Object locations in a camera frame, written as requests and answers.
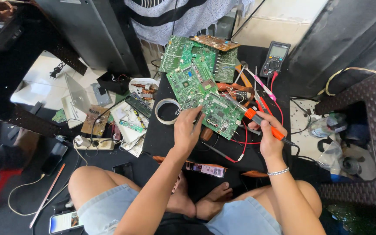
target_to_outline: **light blue denim shorts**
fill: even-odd
[[[90,235],[113,234],[118,222],[138,192],[123,184],[87,201],[79,220]],[[281,235],[281,225],[253,197],[226,203],[211,221],[204,224],[215,235]]]

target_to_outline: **digital multimeter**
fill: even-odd
[[[277,71],[279,73],[281,69],[282,62],[288,55],[288,50],[290,50],[291,44],[280,43],[272,41],[269,46],[268,55],[264,66],[261,69],[260,76],[268,77],[270,73]]]

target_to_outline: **silver bracelet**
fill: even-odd
[[[274,173],[267,173],[269,176],[275,176],[275,175],[280,175],[280,174],[282,174],[282,173],[285,173],[285,172],[288,172],[288,171],[290,171],[290,168],[289,167],[287,167],[286,169],[284,169],[284,170],[282,170],[282,171],[277,171],[277,172],[274,172]]]

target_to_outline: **brown circuit board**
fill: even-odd
[[[191,40],[211,46],[220,51],[228,51],[230,49],[240,46],[237,42],[227,41],[222,38],[213,37],[210,35],[194,36]]]
[[[88,113],[86,114],[86,119],[84,121],[84,124],[82,126],[81,132],[91,134],[92,126],[95,123],[95,119],[105,112],[107,109],[103,108],[98,105],[91,105],[89,108]],[[94,126],[94,132],[92,134],[101,137],[105,130],[105,124],[107,124],[108,117],[110,112],[106,112],[104,115],[102,115],[100,118],[98,118],[95,126]]]

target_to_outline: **green circuit board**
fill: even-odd
[[[216,82],[233,83],[237,60],[237,47],[228,51],[219,51],[217,55],[214,80]]]
[[[203,105],[203,125],[230,140],[243,118],[236,105],[220,96],[203,56],[179,67],[167,78],[182,109]]]
[[[204,61],[215,81],[233,82],[237,48],[223,52],[189,38],[175,35],[172,35],[169,39],[159,71],[169,73],[190,64],[200,56],[204,57]]]

